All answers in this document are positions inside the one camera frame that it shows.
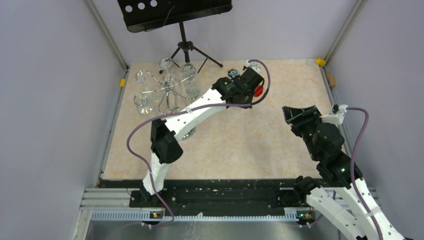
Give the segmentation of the large plain wine glass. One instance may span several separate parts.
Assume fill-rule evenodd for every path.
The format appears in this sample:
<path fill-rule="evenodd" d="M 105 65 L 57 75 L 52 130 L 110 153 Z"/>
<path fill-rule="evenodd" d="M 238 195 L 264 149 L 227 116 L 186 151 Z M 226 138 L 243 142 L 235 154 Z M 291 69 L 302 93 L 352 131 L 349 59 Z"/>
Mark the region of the large plain wine glass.
<path fill-rule="evenodd" d="M 154 78 L 150 71 L 143 69 L 135 74 L 135 81 L 140 85 L 147 86 L 154 81 Z"/>

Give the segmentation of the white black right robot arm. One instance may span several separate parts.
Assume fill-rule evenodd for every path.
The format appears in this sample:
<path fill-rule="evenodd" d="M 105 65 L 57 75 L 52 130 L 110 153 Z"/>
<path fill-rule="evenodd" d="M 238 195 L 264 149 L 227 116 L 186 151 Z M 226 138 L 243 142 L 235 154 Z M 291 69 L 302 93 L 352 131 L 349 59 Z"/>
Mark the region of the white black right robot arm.
<path fill-rule="evenodd" d="M 315 105 L 282 107 L 285 122 L 305 143 L 319 175 L 346 206 L 309 176 L 295 180 L 293 200 L 299 206 L 317 210 L 348 240 L 405 240 L 406 236 L 396 230 L 373 198 L 353 157 L 342 150 L 345 138 L 339 126 L 349 109 L 345 104 L 336 104 L 331 113 L 321 114 Z"/>

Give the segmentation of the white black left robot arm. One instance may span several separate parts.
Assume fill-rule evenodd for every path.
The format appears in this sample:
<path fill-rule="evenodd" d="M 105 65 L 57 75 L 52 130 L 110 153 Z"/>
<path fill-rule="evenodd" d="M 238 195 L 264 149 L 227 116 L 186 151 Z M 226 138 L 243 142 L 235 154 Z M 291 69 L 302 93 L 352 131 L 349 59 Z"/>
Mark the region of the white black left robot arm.
<path fill-rule="evenodd" d="M 183 110 L 151 123 L 151 158 L 146 177 L 140 185 L 141 200 L 149 207 L 160 202 L 160 191 L 172 163 L 184 153 L 180 146 L 191 130 L 212 115 L 229 107 L 251 108 L 255 90 L 263 81 L 259 67 L 246 67 L 234 78 L 219 78 L 196 101 Z"/>

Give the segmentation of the chrome wine glass rack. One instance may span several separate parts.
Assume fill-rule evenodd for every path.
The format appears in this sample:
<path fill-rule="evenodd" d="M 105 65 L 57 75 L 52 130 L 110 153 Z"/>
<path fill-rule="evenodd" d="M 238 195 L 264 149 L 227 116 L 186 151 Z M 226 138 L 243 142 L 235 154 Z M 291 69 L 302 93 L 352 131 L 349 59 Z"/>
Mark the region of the chrome wine glass rack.
<path fill-rule="evenodd" d="M 154 112 L 149 115 L 168 115 L 177 113 L 193 103 L 195 99 L 187 98 L 181 84 L 180 66 L 174 65 L 173 75 L 165 78 L 161 74 L 154 75 L 154 81 L 149 85 L 141 84 L 141 91 L 150 94 L 154 102 Z"/>

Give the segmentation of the patterned rear wine glass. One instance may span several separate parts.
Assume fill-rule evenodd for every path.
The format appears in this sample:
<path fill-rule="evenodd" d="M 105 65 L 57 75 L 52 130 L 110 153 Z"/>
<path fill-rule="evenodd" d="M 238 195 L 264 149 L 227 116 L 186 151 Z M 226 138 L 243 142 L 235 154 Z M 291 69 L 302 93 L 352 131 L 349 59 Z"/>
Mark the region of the patterned rear wine glass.
<path fill-rule="evenodd" d="M 196 99 L 200 95 L 201 86 L 195 66 L 190 62 L 185 62 L 179 69 L 183 93 L 191 100 Z"/>

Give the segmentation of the tall rear wine glass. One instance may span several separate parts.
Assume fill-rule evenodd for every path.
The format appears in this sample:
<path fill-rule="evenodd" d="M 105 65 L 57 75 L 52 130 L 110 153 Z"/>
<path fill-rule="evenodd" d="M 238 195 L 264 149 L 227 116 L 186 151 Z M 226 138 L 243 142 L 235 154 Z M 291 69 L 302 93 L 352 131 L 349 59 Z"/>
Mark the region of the tall rear wine glass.
<path fill-rule="evenodd" d="M 173 76 L 175 63 L 173 59 L 169 57 L 161 57 L 157 61 L 157 68 L 159 73 L 166 79 L 169 79 Z"/>

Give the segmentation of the plain front-left wine glass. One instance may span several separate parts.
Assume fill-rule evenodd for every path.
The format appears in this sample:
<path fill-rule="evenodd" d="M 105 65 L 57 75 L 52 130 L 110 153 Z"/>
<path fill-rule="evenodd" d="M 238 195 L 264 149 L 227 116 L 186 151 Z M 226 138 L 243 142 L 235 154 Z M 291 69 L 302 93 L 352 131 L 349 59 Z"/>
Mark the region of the plain front-left wine glass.
<path fill-rule="evenodd" d="M 148 115 L 154 112 L 154 100 L 149 93 L 139 92 L 133 98 L 136 111 L 140 115 Z"/>

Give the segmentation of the red round toy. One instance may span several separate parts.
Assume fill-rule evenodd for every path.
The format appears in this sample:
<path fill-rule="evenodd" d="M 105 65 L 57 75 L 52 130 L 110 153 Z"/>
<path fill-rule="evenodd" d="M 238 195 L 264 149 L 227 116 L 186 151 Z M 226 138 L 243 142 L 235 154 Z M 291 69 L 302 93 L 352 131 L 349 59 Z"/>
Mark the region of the red round toy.
<path fill-rule="evenodd" d="M 254 96 L 255 98 L 258 98 L 258 97 L 260 97 L 260 96 L 263 94 L 263 91 L 264 91 L 264 87 L 263 87 L 263 86 L 261 86 L 261 85 L 258 85 L 258 86 L 255 88 L 255 91 L 254 91 L 253 96 Z"/>

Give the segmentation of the black blue small device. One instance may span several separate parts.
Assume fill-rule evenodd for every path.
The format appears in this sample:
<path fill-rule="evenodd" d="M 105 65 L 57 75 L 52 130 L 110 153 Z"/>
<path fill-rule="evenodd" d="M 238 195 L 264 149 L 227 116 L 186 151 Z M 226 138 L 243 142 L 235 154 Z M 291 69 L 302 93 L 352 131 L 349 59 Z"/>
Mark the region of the black blue small device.
<path fill-rule="evenodd" d="M 237 69 L 232 68 L 227 71 L 227 75 L 229 78 L 234 79 L 236 77 L 239 77 L 241 74 Z"/>

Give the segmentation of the small wooden block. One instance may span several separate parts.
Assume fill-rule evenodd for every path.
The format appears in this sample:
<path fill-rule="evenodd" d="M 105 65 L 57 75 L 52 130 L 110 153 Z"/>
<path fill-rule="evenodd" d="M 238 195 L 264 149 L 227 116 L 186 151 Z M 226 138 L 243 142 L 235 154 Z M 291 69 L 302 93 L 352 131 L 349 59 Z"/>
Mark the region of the small wooden block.
<path fill-rule="evenodd" d="M 326 73 L 326 78 L 330 88 L 334 88 L 337 85 L 336 78 L 330 72 Z"/>

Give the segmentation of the black music stand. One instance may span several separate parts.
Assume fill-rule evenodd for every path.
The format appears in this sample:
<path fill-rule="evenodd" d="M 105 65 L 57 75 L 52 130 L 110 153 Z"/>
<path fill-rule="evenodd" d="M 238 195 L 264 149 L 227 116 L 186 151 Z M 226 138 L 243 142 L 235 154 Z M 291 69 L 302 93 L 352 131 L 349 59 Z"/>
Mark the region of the black music stand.
<path fill-rule="evenodd" d="M 233 9 L 231 0 L 119 0 L 117 3 L 126 29 L 131 33 L 151 32 L 178 24 L 181 41 L 170 56 L 171 60 L 174 60 L 179 52 L 183 52 L 184 62 L 189 63 L 190 51 L 196 51 L 204 57 L 201 69 L 207 61 L 215 63 L 220 68 L 223 67 L 222 63 L 187 40 L 184 23 L 228 13 Z"/>

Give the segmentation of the yellow corner bracket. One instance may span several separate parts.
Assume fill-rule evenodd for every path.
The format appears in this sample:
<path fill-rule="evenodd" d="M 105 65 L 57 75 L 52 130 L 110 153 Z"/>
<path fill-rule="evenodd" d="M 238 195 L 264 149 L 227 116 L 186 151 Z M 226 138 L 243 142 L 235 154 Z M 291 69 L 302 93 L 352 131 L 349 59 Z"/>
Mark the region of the yellow corner bracket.
<path fill-rule="evenodd" d="M 325 59 L 323 59 L 323 58 L 317 58 L 317 59 L 315 60 L 315 63 L 316 63 L 318 66 L 320 66 L 320 67 L 325 67 L 325 66 L 327 65 L 326 60 L 325 60 Z"/>

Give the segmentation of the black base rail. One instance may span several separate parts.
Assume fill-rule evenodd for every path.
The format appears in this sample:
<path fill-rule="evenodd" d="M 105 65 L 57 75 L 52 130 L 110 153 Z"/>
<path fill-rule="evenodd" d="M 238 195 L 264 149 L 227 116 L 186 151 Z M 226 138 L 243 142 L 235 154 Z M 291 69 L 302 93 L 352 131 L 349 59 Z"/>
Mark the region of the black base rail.
<path fill-rule="evenodd" d="M 188 217 L 274 217 L 303 205 L 294 193 L 297 180 L 286 179 L 166 179 L 159 196 L 141 190 L 141 180 L 101 180 L 101 189 L 130 192 L 130 208 L 162 210 L 163 215 Z"/>

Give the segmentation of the yellow left edge bracket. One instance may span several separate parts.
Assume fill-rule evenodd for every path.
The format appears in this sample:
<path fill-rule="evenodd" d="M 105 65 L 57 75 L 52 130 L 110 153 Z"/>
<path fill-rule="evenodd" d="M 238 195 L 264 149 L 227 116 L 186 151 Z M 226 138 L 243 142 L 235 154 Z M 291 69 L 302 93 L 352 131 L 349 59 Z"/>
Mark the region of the yellow left edge bracket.
<path fill-rule="evenodd" d="M 122 79 L 121 79 L 121 81 L 120 81 L 119 86 L 120 86 L 121 88 L 123 88 L 123 87 L 125 86 L 125 84 L 126 84 L 126 79 L 125 79 L 125 78 L 122 78 Z"/>

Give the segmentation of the aluminium frame post right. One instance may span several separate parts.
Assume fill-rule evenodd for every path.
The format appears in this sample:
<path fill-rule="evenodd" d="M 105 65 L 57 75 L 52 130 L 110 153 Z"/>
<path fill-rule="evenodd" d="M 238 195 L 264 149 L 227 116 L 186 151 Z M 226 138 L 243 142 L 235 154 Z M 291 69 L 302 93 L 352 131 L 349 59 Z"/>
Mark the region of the aluminium frame post right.
<path fill-rule="evenodd" d="M 341 28 L 337 32 L 337 35 L 336 35 L 334 41 L 332 42 L 329 50 L 327 51 L 327 54 L 325 55 L 324 60 L 325 60 L 325 62 L 326 62 L 327 65 L 332 60 L 332 58 L 335 55 L 337 49 L 341 45 L 344 37 L 348 33 L 348 31 L 351 28 L 351 26 L 353 25 L 355 19 L 357 18 L 357 16 L 359 15 L 359 13 L 361 12 L 362 8 L 364 7 L 364 5 L 367 2 L 368 2 L 367 0 L 356 0 L 354 2 L 353 7 L 351 8 L 349 14 L 345 18 L 345 20 L 344 20 Z"/>

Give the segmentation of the aluminium frame post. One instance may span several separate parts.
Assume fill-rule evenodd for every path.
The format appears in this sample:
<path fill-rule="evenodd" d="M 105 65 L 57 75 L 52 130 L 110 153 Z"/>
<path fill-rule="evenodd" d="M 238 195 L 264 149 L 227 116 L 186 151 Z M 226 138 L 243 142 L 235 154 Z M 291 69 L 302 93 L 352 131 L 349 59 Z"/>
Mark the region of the aluminium frame post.
<path fill-rule="evenodd" d="M 120 67 L 127 71 L 129 69 L 128 64 L 124 60 L 124 57 L 121 53 L 121 51 L 118 48 L 118 45 L 116 44 L 115 40 L 113 39 L 113 36 L 111 35 L 106 23 L 104 22 L 98 8 L 96 7 L 93 0 L 84 0 L 84 3 L 86 7 L 88 8 L 90 14 L 92 15 L 96 25 L 99 27 L 101 34 L 106 41 L 109 49 L 111 50 L 113 56 L 119 63 Z"/>
<path fill-rule="evenodd" d="M 325 60 L 325 62 L 326 62 L 327 65 L 332 60 L 332 58 L 335 55 L 337 49 L 341 45 L 344 37 L 348 33 L 348 31 L 351 28 L 351 26 L 353 25 L 355 19 L 357 18 L 357 16 L 359 15 L 359 13 L 361 12 L 362 8 L 364 7 L 364 5 L 367 2 L 368 2 L 367 0 L 356 0 L 354 2 L 353 7 L 351 8 L 349 14 L 345 18 L 345 20 L 344 20 L 341 28 L 337 32 L 337 35 L 336 35 L 334 41 L 332 42 L 329 50 L 327 51 L 327 54 L 325 55 L 324 60 Z"/>

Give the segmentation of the aluminium frame post left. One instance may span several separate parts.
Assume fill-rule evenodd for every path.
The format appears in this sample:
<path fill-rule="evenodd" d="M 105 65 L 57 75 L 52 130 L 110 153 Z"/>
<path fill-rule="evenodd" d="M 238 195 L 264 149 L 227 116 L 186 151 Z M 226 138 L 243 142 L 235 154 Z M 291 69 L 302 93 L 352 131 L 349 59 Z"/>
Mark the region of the aluminium frame post left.
<path fill-rule="evenodd" d="M 127 71 L 129 69 L 128 64 L 124 60 L 124 57 L 121 53 L 121 51 L 118 48 L 118 45 L 116 44 L 115 40 L 113 39 L 113 36 L 111 35 L 106 23 L 104 22 L 98 8 L 96 7 L 93 0 L 84 0 L 84 3 L 86 7 L 88 8 L 90 14 L 92 15 L 96 25 L 99 27 L 101 34 L 106 41 L 109 49 L 111 50 L 113 56 L 119 63 L 120 67 Z"/>

